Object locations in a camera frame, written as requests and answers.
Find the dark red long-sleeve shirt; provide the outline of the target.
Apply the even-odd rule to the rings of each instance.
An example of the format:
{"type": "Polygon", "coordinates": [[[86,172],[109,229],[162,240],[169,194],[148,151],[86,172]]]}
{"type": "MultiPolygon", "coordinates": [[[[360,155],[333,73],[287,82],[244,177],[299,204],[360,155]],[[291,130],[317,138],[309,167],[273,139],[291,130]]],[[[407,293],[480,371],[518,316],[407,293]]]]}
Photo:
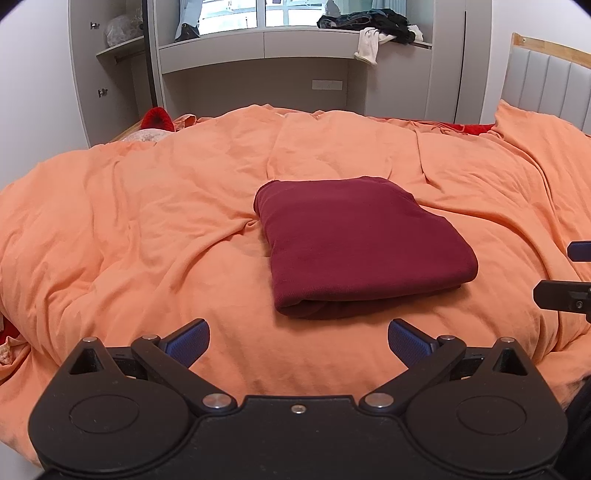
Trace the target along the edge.
{"type": "Polygon", "coordinates": [[[477,256],[456,228],[384,178],[274,180],[256,192],[253,209],[283,315],[432,294],[478,274],[477,256]]]}

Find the dark clothes pile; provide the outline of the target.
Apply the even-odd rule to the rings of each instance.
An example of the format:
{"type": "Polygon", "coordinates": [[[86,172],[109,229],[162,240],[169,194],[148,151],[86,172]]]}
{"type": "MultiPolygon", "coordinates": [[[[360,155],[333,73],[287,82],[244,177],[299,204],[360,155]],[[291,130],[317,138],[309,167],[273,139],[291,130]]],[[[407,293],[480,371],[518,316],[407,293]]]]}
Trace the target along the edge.
{"type": "Polygon", "coordinates": [[[375,28],[380,33],[391,35],[394,42],[408,45],[415,42],[417,35],[410,29],[408,19],[392,9],[372,9],[332,17],[322,15],[317,22],[319,29],[361,32],[375,28]]]}

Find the orange duvet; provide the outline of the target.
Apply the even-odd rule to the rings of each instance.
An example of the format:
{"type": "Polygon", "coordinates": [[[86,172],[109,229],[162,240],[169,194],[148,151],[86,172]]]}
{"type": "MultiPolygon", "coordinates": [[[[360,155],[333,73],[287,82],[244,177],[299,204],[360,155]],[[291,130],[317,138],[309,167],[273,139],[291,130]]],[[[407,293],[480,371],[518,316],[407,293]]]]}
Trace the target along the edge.
{"type": "Polygon", "coordinates": [[[539,309],[532,291],[544,278],[588,280],[566,248],[589,236],[589,137],[508,104],[480,135],[254,105],[158,142],[58,155],[1,193],[1,311],[22,338],[1,369],[1,439],[36,460],[30,413],[80,339],[126,346],[197,318],[211,346],[195,371],[238,398],[363,395],[404,369],[387,345],[401,317],[473,346],[516,338],[568,404],[590,374],[590,326],[539,309]],[[405,303],[281,315],[256,191],[362,176],[451,222],[476,253],[477,278],[405,303]]]}

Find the red bed sheet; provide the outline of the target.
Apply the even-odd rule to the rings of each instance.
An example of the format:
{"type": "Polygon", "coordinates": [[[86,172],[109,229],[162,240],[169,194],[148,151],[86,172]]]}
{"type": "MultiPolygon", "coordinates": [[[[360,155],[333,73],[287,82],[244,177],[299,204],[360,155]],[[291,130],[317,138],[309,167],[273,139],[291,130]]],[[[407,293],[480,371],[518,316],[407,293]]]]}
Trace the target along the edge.
{"type": "Polygon", "coordinates": [[[479,136],[489,132],[494,127],[493,124],[453,124],[437,121],[413,121],[413,124],[424,132],[452,136],[479,136]]]}

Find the grey padded headboard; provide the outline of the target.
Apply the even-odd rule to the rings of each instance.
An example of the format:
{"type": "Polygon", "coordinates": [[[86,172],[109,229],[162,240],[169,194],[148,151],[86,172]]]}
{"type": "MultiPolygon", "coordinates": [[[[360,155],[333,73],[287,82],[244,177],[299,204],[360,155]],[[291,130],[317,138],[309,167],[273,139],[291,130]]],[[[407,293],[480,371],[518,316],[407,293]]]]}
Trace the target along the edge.
{"type": "Polygon", "coordinates": [[[501,99],[589,134],[590,76],[588,52],[514,33],[501,99]]]}

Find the floral pink pillow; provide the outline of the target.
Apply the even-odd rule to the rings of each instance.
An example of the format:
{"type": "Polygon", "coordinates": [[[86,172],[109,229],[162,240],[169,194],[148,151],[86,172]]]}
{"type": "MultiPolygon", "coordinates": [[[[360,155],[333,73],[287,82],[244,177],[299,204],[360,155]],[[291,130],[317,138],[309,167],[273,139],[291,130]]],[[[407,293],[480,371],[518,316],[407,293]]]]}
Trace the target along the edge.
{"type": "Polygon", "coordinates": [[[126,142],[158,142],[170,135],[169,131],[149,128],[134,131],[122,138],[126,142]]]}

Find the bright red plush item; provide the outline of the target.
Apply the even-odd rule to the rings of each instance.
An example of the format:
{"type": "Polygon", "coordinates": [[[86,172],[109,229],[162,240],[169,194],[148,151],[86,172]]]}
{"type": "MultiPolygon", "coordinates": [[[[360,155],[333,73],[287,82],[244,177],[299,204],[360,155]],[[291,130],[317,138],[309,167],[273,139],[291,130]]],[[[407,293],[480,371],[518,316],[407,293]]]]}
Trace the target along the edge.
{"type": "Polygon", "coordinates": [[[157,129],[167,132],[174,132],[175,125],[169,114],[162,107],[152,107],[143,116],[140,122],[140,129],[157,129]]]}

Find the grey wardrobe cabinet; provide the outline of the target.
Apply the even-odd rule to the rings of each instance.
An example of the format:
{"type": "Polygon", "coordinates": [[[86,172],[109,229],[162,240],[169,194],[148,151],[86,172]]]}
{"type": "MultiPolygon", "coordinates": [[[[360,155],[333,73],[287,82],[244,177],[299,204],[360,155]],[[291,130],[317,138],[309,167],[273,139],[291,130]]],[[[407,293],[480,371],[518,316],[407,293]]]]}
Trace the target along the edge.
{"type": "Polygon", "coordinates": [[[148,73],[145,1],[70,1],[69,36],[73,77],[87,143],[106,143],[141,120],[152,107],[148,73]],[[107,23],[139,11],[143,35],[114,47],[105,41],[107,23]]]}

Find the grey window ledge desk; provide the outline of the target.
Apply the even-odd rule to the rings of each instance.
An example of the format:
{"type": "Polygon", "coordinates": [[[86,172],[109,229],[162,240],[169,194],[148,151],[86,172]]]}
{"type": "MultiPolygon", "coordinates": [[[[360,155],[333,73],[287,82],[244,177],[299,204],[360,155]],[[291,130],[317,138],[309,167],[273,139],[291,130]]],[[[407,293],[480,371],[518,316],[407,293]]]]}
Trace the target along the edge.
{"type": "Polygon", "coordinates": [[[377,62],[356,59],[353,32],[311,28],[235,31],[159,47],[169,113],[219,116],[252,104],[423,119],[432,54],[389,42],[377,62]]]}

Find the white garment on ledge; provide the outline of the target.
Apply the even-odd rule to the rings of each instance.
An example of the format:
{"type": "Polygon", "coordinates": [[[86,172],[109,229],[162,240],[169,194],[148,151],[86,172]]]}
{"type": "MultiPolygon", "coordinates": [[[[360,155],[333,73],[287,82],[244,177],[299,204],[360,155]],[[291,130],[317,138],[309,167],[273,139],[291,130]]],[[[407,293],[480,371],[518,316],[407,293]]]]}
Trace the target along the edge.
{"type": "Polygon", "coordinates": [[[403,39],[403,35],[387,34],[377,28],[368,27],[362,30],[359,34],[359,42],[356,47],[356,52],[353,56],[362,62],[369,65],[377,65],[377,56],[382,45],[396,40],[402,40],[404,44],[424,41],[424,34],[417,25],[411,25],[407,33],[410,35],[410,40],[403,39]]]}

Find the plastic bag on shelf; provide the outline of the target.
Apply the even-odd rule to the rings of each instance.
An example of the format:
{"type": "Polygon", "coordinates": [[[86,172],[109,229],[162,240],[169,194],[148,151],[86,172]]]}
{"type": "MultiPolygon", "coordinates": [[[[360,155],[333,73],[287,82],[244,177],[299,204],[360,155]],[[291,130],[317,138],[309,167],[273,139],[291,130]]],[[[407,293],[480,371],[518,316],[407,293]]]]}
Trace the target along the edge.
{"type": "Polygon", "coordinates": [[[125,13],[111,19],[105,28],[105,41],[108,47],[135,39],[143,35],[143,19],[139,11],[125,13]]]}

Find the light blue curtain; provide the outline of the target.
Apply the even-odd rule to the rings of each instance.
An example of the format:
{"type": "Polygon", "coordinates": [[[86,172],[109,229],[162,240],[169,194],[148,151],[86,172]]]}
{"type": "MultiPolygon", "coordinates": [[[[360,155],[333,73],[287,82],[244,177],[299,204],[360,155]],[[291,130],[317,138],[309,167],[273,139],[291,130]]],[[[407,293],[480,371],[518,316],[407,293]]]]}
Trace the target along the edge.
{"type": "Polygon", "coordinates": [[[179,19],[175,42],[192,40],[199,37],[198,24],[202,10],[202,0],[180,0],[179,19]]]}

